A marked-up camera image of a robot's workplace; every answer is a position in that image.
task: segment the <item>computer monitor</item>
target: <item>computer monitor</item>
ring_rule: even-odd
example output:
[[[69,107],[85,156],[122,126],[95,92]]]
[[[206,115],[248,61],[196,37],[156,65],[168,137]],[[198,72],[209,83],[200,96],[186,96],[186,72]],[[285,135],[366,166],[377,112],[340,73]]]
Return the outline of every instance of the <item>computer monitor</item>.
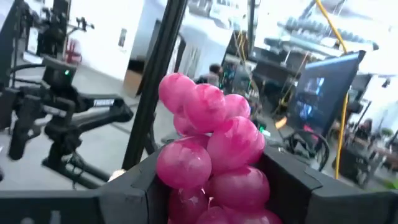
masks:
[[[287,124],[326,136],[364,54],[365,51],[359,51],[308,64],[290,102]],[[303,134],[301,137],[310,147],[319,147],[316,136]]]

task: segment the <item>black stand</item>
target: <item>black stand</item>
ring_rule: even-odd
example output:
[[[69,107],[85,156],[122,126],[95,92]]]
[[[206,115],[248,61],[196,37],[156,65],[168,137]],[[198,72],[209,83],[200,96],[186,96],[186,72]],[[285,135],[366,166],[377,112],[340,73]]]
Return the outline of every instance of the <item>black stand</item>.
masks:
[[[123,169],[128,170],[141,160],[145,139],[152,125],[152,116],[159,99],[157,89],[167,72],[187,2],[187,0],[167,2],[158,35],[161,38],[156,40],[154,50],[145,66],[142,95],[124,156]]]

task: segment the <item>label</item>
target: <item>label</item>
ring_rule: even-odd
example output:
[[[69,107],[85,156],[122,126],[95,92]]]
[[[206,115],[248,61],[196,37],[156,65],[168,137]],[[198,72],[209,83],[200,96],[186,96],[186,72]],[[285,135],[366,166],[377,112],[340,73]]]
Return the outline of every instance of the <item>label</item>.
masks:
[[[94,100],[94,107],[99,106],[112,106],[114,103],[114,99],[107,99],[107,100]]]
[[[66,111],[63,111],[63,110],[60,110],[58,108],[54,108],[54,107],[51,107],[51,106],[44,106],[43,109],[48,114],[52,114],[52,115],[55,115],[55,116],[60,116],[62,118],[64,118],[67,115]]]

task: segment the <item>red object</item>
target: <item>red object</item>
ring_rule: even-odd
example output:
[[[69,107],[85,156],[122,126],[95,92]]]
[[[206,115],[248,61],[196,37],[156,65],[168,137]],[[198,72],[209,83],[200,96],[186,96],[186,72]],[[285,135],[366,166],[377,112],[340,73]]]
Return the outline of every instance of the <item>red object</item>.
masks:
[[[65,51],[65,59],[67,63],[79,64],[81,63],[82,57],[79,52],[76,51],[77,40],[70,39],[67,50]]]

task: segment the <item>monitor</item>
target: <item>monitor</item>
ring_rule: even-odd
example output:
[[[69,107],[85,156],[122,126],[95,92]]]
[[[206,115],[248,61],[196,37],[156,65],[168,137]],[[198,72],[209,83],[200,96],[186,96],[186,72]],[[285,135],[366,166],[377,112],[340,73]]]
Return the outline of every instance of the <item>monitor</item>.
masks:
[[[290,101],[287,124],[326,136],[364,54],[365,51],[359,51],[308,64]],[[316,136],[301,137],[310,147],[318,148]]]

